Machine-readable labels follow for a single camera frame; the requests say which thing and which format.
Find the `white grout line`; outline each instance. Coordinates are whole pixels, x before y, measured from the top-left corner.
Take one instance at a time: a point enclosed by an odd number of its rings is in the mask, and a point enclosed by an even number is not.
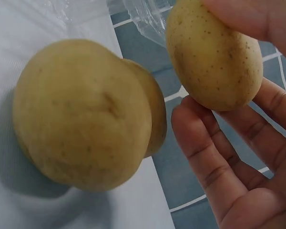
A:
[[[175,98],[178,98],[178,97],[180,97],[180,96],[179,96],[179,92],[177,92],[177,93],[175,93],[175,94],[172,94],[172,95],[170,95],[170,96],[168,96],[168,97],[165,97],[165,98],[164,98],[164,101],[165,101],[165,102],[168,102],[168,101],[171,101],[171,100],[173,100],[173,99],[175,99]]]
[[[263,62],[265,61],[269,61],[272,60],[274,58],[278,58],[279,64],[280,64],[280,70],[281,70],[281,76],[282,76],[282,80],[283,80],[283,84],[286,90],[286,80],[284,77],[284,71],[283,71],[283,65],[282,65],[282,59],[281,59],[282,53],[280,53],[277,49],[276,49],[276,53],[267,55],[263,57]],[[168,97],[165,97],[164,101],[168,102],[171,101],[173,99],[176,99],[178,97],[184,98],[188,95],[188,92],[183,88],[183,86],[181,86],[180,90],[172,95],[169,95]]]
[[[265,168],[262,168],[262,169],[259,170],[260,173],[264,173],[264,172],[267,172],[267,171],[269,171],[269,168],[268,168],[268,167],[265,167]],[[177,206],[177,207],[175,207],[175,208],[170,209],[170,213],[173,213],[173,212],[175,212],[175,211],[179,211],[179,210],[181,210],[181,209],[183,209],[183,208],[186,208],[186,207],[188,207],[188,206],[191,206],[191,205],[193,205],[193,204],[195,204],[195,203],[197,203],[197,202],[199,202],[199,201],[201,201],[201,200],[203,200],[203,199],[206,199],[206,194],[204,194],[204,195],[202,195],[202,196],[200,196],[200,197],[198,197],[198,198],[196,198],[196,199],[193,199],[193,200],[191,200],[190,202],[187,202],[187,203],[185,203],[185,204],[182,204],[182,205],[180,205],[180,206]]]
[[[284,85],[285,91],[286,91],[286,79],[285,79],[285,75],[284,75],[281,55],[278,55],[278,63],[280,65],[281,77],[282,77],[283,85]]]
[[[269,171],[269,168],[268,167],[265,167],[265,168],[262,168],[259,170],[260,173],[264,173],[264,172],[267,172]]]
[[[273,53],[273,54],[264,56],[264,57],[263,57],[263,62],[272,60],[272,59],[274,59],[274,58],[276,58],[276,57],[279,57],[279,56],[281,56],[281,55],[282,55],[282,53],[276,52],[276,53]]]
[[[181,209],[186,208],[186,207],[188,207],[188,206],[190,206],[190,205],[192,205],[192,204],[194,204],[194,203],[197,203],[197,202],[199,202],[199,201],[201,201],[201,200],[203,200],[203,199],[205,199],[205,198],[206,198],[206,195],[202,195],[202,196],[200,196],[200,197],[198,197],[198,198],[196,198],[196,199],[193,199],[193,200],[190,201],[190,202],[187,202],[186,204],[182,204],[182,205],[180,205],[180,206],[178,206],[178,207],[175,207],[175,208],[170,209],[170,212],[173,213],[173,212],[175,212],[175,211],[181,210]]]
[[[185,90],[185,88],[183,86],[181,86],[178,92],[166,97],[164,99],[164,101],[168,102],[168,101],[171,101],[171,100],[178,98],[178,97],[184,98],[187,95],[189,95],[189,93]]]
[[[117,27],[119,27],[119,26],[125,25],[125,24],[130,23],[130,22],[132,22],[132,20],[131,20],[131,19],[127,19],[127,20],[124,20],[124,21],[122,21],[122,22],[119,22],[119,23],[114,24],[113,27],[114,27],[114,28],[117,28]]]

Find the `brown speck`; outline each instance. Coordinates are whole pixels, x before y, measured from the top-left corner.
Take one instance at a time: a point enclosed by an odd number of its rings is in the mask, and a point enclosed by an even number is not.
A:
[[[66,101],[66,102],[65,102],[65,106],[66,106],[66,107],[70,107],[70,106],[71,106],[71,102],[70,102],[70,101]]]
[[[120,117],[119,110],[117,108],[116,102],[113,100],[113,98],[106,92],[103,93],[103,97],[105,101],[107,102],[107,111],[113,115],[116,119]]]

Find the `tile grout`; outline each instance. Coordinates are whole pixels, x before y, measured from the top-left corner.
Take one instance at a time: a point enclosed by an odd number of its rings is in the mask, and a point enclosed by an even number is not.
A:
[[[284,85],[285,91],[286,91],[286,79],[285,79],[285,74],[284,74],[284,69],[283,69],[283,63],[282,63],[281,55],[278,55],[277,59],[278,59],[279,65],[280,65],[281,77],[282,77],[283,85]]]
[[[267,171],[269,171],[269,168],[268,167],[264,167],[264,168],[262,168],[262,169],[260,169],[260,170],[258,170],[260,173],[264,173],[264,172],[267,172]],[[182,204],[182,205],[180,205],[180,206],[177,206],[177,207],[175,207],[175,208],[172,208],[172,209],[170,209],[170,213],[174,213],[174,212],[176,212],[176,211],[179,211],[179,210],[181,210],[181,209],[184,209],[184,208],[186,208],[186,207],[188,207],[188,206],[191,206],[191,205],[193,205],[193,204],[195,204],[195,203],[198,203],[198,202],[200,202],[200,201],[202,201],[202,200],[204,200],[204,199],[206,199],[207,197],[206,197],[206,194],[204,194],[204,195],[202,195],[202,196],[200,196],[200,197],[198,197],[198,198],[196,198],[196,199],[193,199],[193,200],[191,200],[191,201],[189,201],[189,202],[187,202],[187,203],[185,203],[185,204]]]

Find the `yellow potato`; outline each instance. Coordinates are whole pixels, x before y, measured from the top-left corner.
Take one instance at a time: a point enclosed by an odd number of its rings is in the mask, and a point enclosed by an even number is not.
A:
[[[228,111],[257,94],[263,78],[258,41],[226,27],[200,0],[177,1],[166,44],[181,83],[201,105]]]
[[[152,111],[152,133],[145,155],[145,157],[149,157],[158,152],[166,137],[167,122],[164,97],[157,81],[146,69],[131,60],[124,59],[124,61],[138,77]]]
[[[87,40],[51,44],[29,61],[15,89],[13,122],[44,175],[91,191],[117,187],[136,172],[152,128],[133,72]]]

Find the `knuckle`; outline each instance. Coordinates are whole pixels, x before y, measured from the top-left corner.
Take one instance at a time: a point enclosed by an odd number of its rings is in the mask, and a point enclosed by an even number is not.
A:
[[[261,117],[248,127],[245,136],[252,142],[268,125],[270,125],[269,122]]]
[[[278,108],[282,104],[282,101],[285,97],[286,97],[286,91],[283,90],[278,91],[275,94],[275,96],[272,97],[269,104],[269,110],[272,113],[272,115],[276,115]]]
[[[219,166],[219,167],[213,169],[203,180],[203,182],[202,182],[203,188],[206,190],[213,183],[215,183],[222,175],[224,175],[226,172],[228,172],[230,170],[231,170],[231,168],[229,165]]]

